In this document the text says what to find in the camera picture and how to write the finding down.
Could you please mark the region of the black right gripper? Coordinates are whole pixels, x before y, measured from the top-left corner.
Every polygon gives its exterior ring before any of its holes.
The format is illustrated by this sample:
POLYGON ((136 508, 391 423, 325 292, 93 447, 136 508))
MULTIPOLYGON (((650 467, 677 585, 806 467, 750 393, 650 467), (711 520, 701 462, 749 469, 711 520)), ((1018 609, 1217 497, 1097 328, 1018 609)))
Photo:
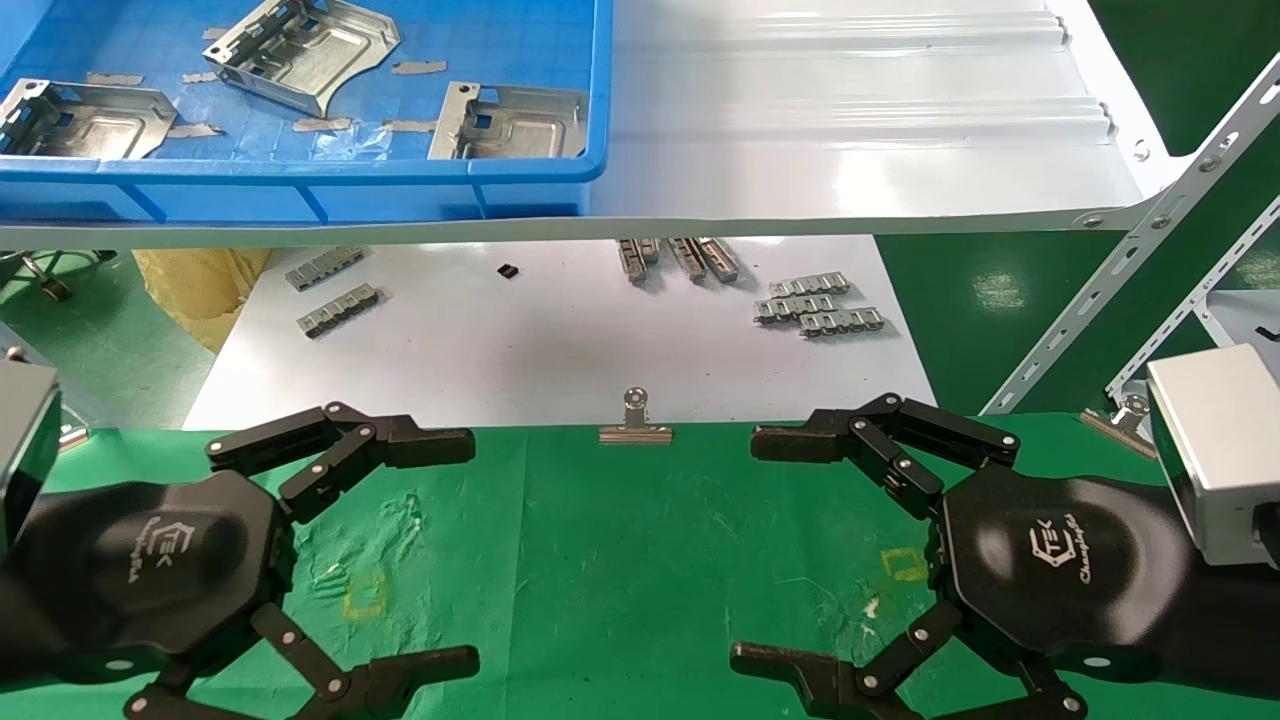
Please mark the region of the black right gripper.
POLYGON ((818 409, 797 427, 756 427, 758 460, 849 461, 916 520, 938 512, 941 591, 951 603, 922 614, 864 667, 737 642, 731 669, 790 684, 818 719, 919 719, 899 688, 957 633, 1015 673, 1025 694, 952 719, 1084 719, 1087 702, 1052 667, 1106 682, 1158 679, 1169 667, 1169 619, 1198 560, 1171 495, 1102 477, 1027 477, 1007 469, 1019 448, 1016 436, 896 393, 854 410, 818 409), (913 448, 979 471, 945 493, 913 448), (982 469, 991 464, 1006 468, 982 469))

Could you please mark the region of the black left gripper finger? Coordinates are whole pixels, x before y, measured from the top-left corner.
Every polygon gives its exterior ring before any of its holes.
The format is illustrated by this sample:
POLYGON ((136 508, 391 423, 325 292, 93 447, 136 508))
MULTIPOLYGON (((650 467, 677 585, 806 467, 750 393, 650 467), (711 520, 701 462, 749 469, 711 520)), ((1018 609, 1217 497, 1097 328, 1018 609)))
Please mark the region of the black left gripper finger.
POLYGON ((333 402, 216 438, 206 455, 214 471, 244 477, 306 460, 278 492, 284 515, 307 524, 371 471, 468 462, 476 439, 466 428, 424 429, 410 415, 370 416, 333 402))

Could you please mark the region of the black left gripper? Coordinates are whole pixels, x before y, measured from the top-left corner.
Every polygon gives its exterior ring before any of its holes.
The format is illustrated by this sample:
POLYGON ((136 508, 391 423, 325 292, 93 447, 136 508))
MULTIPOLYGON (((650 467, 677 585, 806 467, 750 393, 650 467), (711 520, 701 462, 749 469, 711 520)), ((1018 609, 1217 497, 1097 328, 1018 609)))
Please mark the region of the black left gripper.
POLYGON ((41 495, 3 560, 3 689, 159 676, 128 719, 247 719, 187 697, 266 641, 307 683, 293 719, 402 719, 430 684, 475 676, 463 644, 340 670, 285 612, 294 533, 234 471, 41 495))

